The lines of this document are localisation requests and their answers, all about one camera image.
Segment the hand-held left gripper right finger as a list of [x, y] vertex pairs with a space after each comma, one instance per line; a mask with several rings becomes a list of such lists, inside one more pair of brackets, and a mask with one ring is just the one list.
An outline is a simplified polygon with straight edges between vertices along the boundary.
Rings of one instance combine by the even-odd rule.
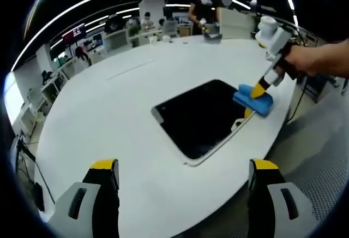
[[309, 237], [318, 226], [312, 202], [277, 165], [249, 161], [248, 237]]

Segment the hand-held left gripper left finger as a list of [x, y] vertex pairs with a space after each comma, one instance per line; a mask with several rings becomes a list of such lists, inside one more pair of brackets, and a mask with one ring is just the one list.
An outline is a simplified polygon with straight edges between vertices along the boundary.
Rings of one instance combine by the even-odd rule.
[[119, 164], [95, 162], [56, 201], [49, 227], [57, 237], [119, 237]]

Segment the person's right hand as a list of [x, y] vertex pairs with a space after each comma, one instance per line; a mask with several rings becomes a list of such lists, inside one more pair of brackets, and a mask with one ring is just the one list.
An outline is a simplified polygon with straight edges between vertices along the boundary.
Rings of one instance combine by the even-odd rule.
[[309, 69], [308, 49], [293, 44], [287, 44], [281, 51], [274, 70], [280, 75], [287, 74], [292, 80], [301, 76], [314, 76], [315, 71]]

